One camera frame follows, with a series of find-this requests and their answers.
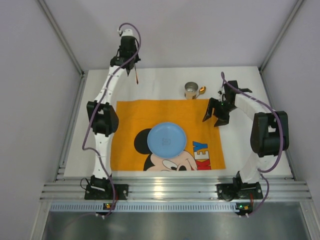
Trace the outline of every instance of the white wall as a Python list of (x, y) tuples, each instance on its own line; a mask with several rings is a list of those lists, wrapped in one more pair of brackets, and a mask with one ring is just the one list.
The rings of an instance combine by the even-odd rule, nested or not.
[(35, 0), (0, 1), (0, 239), (29, 239), (79, 75)]
[(123, 22), (139, 68), (259, 66), (296, 0), (46, 0), (85, 70), (106, 69)]
[(305, 1), (264, 75), (275, 107), (289, 116), (293, 168), (320, 213), (319, 10), (320, 1)]

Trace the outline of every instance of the blue plate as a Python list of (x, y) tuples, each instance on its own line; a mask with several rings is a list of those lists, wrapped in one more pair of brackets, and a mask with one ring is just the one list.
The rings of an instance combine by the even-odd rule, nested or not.
[(150, 130), (146, 141), (153, 154), (163, 159), (172, 159), (185, 150), (187, 137), (177, 124), (163, 122)]

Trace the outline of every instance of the metal grille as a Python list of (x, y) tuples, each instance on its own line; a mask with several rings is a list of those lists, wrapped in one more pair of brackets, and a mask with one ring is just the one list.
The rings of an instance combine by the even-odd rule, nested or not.
[[(51, 212), (108, 212), (103, 202), (53, 202)], [(140, 212), (140, 213), (172, 213), (172, 212), (238, 212), (233, 202), (118, 202), (114, 212)]]

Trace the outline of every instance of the mickey mouse ear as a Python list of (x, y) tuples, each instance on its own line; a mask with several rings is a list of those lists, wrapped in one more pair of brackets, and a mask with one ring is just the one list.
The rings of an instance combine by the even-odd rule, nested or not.
[(142, 131), (140, 131), (135, 139), (134, 139), (134, 148), (135, 150), (140, 154), (151, 154), (147, 143), (148, 134), (150, 132), (151, 128), (146, 128)]

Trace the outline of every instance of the gold spoon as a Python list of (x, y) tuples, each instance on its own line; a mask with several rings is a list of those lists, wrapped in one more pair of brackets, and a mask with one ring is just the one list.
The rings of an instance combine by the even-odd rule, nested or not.
[(205, 92), (206, 92), (206, 86), (202, 86), (200, 89), (199, 89), (199, 94), (198, 94), (198, 96), (196, 96), (196, 99), (200, 96), (200, 95), (202, 95), (202, 94), (204, 94)]

